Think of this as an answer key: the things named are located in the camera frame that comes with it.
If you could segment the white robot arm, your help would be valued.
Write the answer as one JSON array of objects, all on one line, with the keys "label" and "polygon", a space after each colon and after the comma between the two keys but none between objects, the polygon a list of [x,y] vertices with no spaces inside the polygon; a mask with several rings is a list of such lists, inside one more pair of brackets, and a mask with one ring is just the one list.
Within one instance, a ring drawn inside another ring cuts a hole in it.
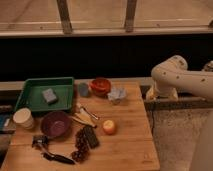
[{"label": "white robot arm", "polygon": [[[151,77],[154,84],[146,93],[148,100],[157,97],[177,100],[177,89],[182,89],[213,101],[213,72],[190,71],[187,61],[180,55],[174,55],[153,67]],[[213,171],[213,111],[201,129],[189,171]]]}]

